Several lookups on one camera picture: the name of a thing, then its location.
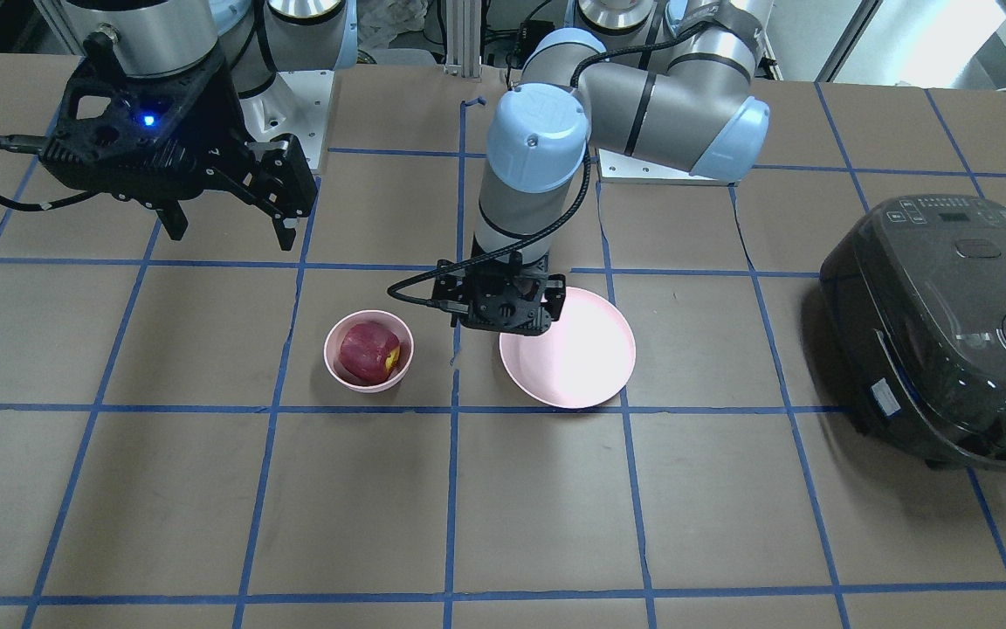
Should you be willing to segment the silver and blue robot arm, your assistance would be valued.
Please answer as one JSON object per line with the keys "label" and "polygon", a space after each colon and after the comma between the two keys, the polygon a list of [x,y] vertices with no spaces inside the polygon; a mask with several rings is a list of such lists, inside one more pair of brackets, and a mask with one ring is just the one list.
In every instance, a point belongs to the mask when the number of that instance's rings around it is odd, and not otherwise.
{"label": "silver and blue robot arm", "polygon": [[566,279],[551,239],[582,207],[599,151],[719,183],[757,161],[769,107],[750,93],[770,1],[575,1],[570,25],[527,56],[495,108],[465,261],[392,284],[432,284],[423,306],[455,325],[541,335]]}
{"label": "silver and blue robot arm", "polygon": [[292,250],[318,199],[315,78],[358,59],[355,1],[66,1],[83,48],[39,161],[69,190],[136,202],[172,240],[207,190]]}

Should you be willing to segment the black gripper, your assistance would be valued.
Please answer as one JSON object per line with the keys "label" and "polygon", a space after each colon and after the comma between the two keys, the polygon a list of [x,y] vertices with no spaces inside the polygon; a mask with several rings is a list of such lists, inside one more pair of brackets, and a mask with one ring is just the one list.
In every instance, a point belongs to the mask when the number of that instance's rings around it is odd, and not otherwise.
{"label": "black gripper", "polygon": [[255,204],[290,252],[318,186],[296,136],[252,139],[218,46],[191,67],[132,77],[111,44],[88,44],[66,83],[39,160],[72,190],[156,203],[171,240],[189,227],[179,202],[224,190]]}
{"label": "black gripper", "polygon": [[550,273],[548,259],[530,266],[487,261],[432,281],[431,298],[451,325],[490,333],[538,337],[562,317],[566,275]]}

